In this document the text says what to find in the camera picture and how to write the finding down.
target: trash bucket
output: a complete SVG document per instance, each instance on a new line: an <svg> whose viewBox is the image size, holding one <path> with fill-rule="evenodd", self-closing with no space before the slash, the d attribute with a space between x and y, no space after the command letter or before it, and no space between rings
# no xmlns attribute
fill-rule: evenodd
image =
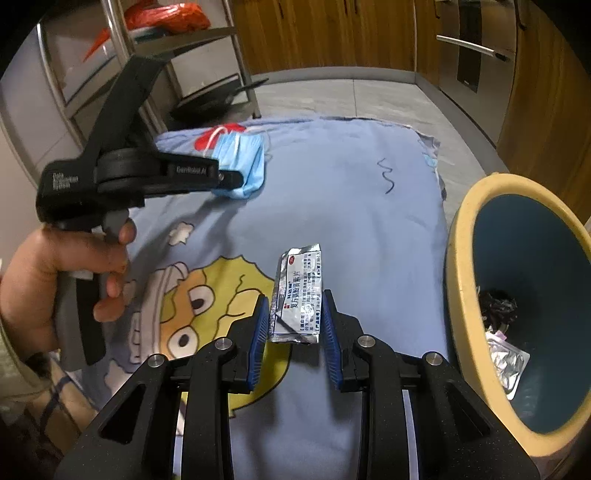
<svg viewBox="0 0 591 480"><path fill-rule="evenodd" d="M462 374L547 476L591 414L591 238L539 184L493 174L466 195L452 224L446 287ZM506 335L531 357L513 400L496 377L477 287L507 292Z"/></svg>

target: orange plastic bag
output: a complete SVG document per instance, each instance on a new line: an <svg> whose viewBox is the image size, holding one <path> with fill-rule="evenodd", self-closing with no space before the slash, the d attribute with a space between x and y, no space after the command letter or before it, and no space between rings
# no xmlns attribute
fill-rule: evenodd
<svg viewBox="0 0 591 480"><path fill-rule="evenodd" d="M139 0L125 11L127 30L143 27L162 27L170 33L184 33L195 30L205 30L211 27L211 22L197 4L175 4L166 7L155 7L154 0ZM111 34L107 28L101 30L86 53L84 59L90 57L103 43L109 40Z"/></svg>

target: oven door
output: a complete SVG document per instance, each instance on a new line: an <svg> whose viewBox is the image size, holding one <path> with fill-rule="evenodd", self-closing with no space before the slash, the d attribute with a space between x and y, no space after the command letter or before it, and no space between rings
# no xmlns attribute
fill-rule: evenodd
<svg viewBox="0 0 591 480"><path fill-rule="evenodd" d="M439 87L496 144L515 69L517 27L512 0L438 3Z"/></svg>

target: silver screw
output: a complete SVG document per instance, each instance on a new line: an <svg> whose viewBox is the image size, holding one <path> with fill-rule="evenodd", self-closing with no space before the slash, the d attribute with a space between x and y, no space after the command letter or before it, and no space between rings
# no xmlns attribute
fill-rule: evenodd
<svg viewBox="0 0 591 480"><path fill-rule="evenodd" d="M429 352L425 358L429 365L434 367L441 365L443 363L443 357L439 355L437 352Z"/></svg>
<svg viewBox="0 0 591 480"><path fill-rule="evenodd" d="M164 363L166 357L161 353L155 353L148 358L148 365L152 368L159 367Z"/></svg>
<svg viewBox="0 0 591 480"><path fill-rule="evenodd" d="M222 337L218 338L214 345L218 350L228 350L232 346L232 341L228 337Z"/></svg>
<svg viewBox="0 0 591 480"><path fill-rule="evenodd" d="M375 338L371 335L362 335L357 339L357 343L363 348L371 348L375 345Z"/></svg>

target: blue face mask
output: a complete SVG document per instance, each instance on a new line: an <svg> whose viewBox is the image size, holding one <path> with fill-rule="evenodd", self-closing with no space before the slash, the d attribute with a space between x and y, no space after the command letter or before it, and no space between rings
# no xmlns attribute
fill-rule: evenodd
<svg viewBox="0 0 591 480"><path fill-rule="evenodd" d="M220 169L238 170L244 177L242 187L214 190L215 195L243 200L261 188L265 180L265 148L261 135L222 134L217 139L212 158L218 160Z"/></svg>

